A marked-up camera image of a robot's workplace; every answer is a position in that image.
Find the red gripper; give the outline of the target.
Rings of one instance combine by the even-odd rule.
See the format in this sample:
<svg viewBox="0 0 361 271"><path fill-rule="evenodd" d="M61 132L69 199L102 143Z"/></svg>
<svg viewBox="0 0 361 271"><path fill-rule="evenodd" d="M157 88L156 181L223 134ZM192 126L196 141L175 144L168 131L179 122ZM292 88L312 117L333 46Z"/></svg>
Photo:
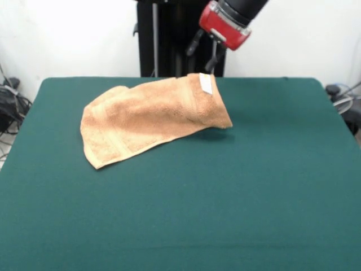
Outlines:
<svg viewBox="0 0 361 271"><path fill-rule="evenodd" d="M205 66L206 71L214 71L215 66L223 56L223 47L236 51L250 36L251 29L241 26L226 15L225 10L217 1L210 1L204 8L200 20L199 29L190 42L186 55L192 56L199 46L199 42L206 31L217 41L213 42L212 56Z"/></svg>

